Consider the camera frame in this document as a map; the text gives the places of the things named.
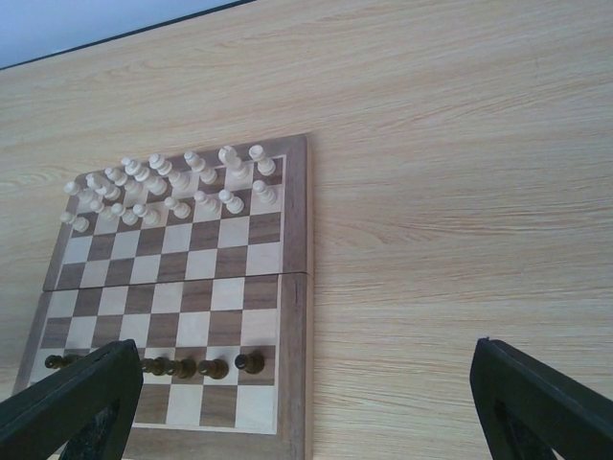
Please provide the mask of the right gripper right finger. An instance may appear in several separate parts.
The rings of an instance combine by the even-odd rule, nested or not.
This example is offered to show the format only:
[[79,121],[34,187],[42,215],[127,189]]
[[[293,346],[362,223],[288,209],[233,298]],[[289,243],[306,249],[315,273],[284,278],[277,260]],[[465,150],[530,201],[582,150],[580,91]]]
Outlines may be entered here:
[[493,459],[612,457],[612,401],[510,344],[479,339],[469,381]]

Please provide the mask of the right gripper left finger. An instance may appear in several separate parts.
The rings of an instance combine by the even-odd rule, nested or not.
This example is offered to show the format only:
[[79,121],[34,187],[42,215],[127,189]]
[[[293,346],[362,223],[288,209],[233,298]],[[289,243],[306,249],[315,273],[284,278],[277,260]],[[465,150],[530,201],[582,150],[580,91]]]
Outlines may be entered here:
[[135,342],[104,345],[1,402],[1,457],[122,458],[142,386]]

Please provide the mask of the dark pawn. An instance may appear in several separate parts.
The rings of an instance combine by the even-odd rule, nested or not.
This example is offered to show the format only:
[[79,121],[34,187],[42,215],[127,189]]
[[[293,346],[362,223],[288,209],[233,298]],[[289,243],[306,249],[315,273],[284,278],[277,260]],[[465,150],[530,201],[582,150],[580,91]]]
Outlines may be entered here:
[[168,362],[169,360],[163,356],[157,358],[142,358],[141,368],[144,373],[154,376],[164,376],[167,373]]
[[265,357],[259,351],[239,354],[236,356],[234,364],[239,371],[256,375],[264,369]]
[[229,373],[229,366],[224,359],[204,359],[197,366],[196,371],[199,375],[213,380],[222,380]]
[[69,356],[49,355],[45,358],[44,365],[47,369],[63,369],[70,365],[72,359]]
[[178,379],[190,379],[196,374],[197,365],[191,358],[168,359],[164,365],[164,373],[167,376]]

